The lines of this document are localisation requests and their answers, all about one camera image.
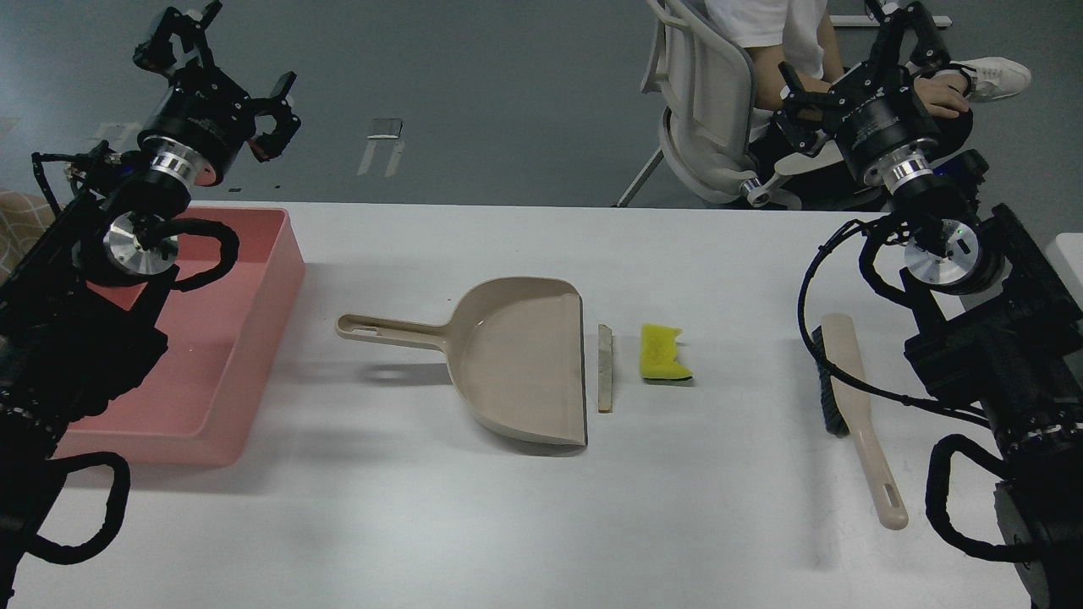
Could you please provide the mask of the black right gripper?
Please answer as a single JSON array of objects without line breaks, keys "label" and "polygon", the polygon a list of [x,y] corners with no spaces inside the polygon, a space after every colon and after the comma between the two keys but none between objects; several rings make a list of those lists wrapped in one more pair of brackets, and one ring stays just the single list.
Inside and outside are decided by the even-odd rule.
[{"label": "black right gripper", "polygon": [[[930,151],[941,131],[914,92],[911,74],[945,69],[952,62],[932,13],[919,1],[888,12],[878,1],[864,3],[878,23],[877,39],[863,62],[866,72],[848,72],[827,92],[808,91],[793,66],[781,62],[785,82],[775,124],[790,146],[813,156],[833,138],[854,181],[883,184],[882,159],[897,150]],[[899,62],[906,33],[915,35],[908,64]],[[897,72],[904,67],[908,72]]]}]

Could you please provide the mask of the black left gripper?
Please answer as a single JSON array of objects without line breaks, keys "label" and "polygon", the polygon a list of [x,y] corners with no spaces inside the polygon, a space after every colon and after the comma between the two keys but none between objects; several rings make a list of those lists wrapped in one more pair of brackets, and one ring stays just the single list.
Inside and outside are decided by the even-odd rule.
[{"label": "black left gripper", "polygon": [[[293,141],[301,120],[288,94],[295,72],[282,74],[270,96],[255,99],[222,72],[179,72],[183,67],[214,69],[206,31],[223,8],[212,1],[200,11],[169,7],[152,25],[146,41],[133,51],[136,67],[172,80],[162,104],[140,132],[140,150],[156,178],[173,178],[183,186],[216,186],[227,176],[239,152],[248,146],[256,161],[273,161]],[[271,117],[273,128],[257,134],[258,118]]]}]

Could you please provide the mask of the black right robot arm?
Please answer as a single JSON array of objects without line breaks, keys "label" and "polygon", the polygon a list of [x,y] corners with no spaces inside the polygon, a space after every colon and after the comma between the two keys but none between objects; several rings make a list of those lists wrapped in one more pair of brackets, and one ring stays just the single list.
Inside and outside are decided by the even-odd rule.
[{"label": "black right robot arm", "polygon": [[[950,54],[923,3],[887,12],[867,3],[879,30],[866,61],[827,92],[809,92],[788,64],[778,127],[808,153],[822,131],[854,180],[888,193],[889,213],[851,220],[815,254],[797,298],[797,323],[823,379],[951,419],[982,425],[990,454],[967,436],[932,448],[926,516],[948,544],[986,562],[1014,563],[1034,608],[1079,608],[1082,537],[1080,383],[1066,358],[1080,352],[1080,307],[1009,206],[980,220],[986,158],[960,151],[932,167],[941,134],[914,90]],[[827,354],[827,328],[809,334],[805,301],[819,265],[852,235],[858,265],[878,296],[912,313],[904,355],[927,397],[860,381]]]}]

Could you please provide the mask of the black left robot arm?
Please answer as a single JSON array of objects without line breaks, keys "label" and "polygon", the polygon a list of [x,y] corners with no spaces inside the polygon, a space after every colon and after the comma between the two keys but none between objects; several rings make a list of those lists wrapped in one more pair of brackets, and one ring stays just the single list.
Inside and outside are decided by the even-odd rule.
[{"label": "black left robot arm", "polygon": [[[54,219],[3,281],[3,604],[24,557],[88,562],[118,536],[129,463],[109,451],[57,458],[58,441],[151,374],[168,347],[157,323],[170,294],[205,288],[239,261],[229,224],[185,215],[193,190],[220,184],[244,147],[278,158],[300,128],[293,72],[255,98],[217,65],[206,31],[222,7],[166,8],[135,48],[133,63],[168,82],[135,150],[100,141],[31,156]],[[113,474],[97,532],[78,545],[43,537],[69,475],[95,467]]]}]

